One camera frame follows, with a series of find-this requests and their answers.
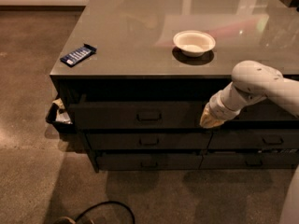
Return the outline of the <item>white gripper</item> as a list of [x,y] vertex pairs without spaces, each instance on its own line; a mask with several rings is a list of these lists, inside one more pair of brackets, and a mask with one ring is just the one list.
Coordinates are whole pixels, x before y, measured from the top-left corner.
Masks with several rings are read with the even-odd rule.
[[239,110],[234,111],[226,107],[221,100],[221,95],[222,91],[218,91],[206,104],[199,121],[202,128],[219,127],[226,120],[234,119],[240,113]]

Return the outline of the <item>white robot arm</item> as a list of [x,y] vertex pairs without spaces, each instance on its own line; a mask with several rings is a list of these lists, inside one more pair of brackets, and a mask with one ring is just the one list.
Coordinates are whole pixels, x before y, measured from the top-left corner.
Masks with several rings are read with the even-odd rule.
[[233,68],[231,80],[209,99],[200,118],[201,127],[219,127],[238,116],[244,107],[265,99],[299,116],[299,82],[285,78],[277,69],[244,61]]

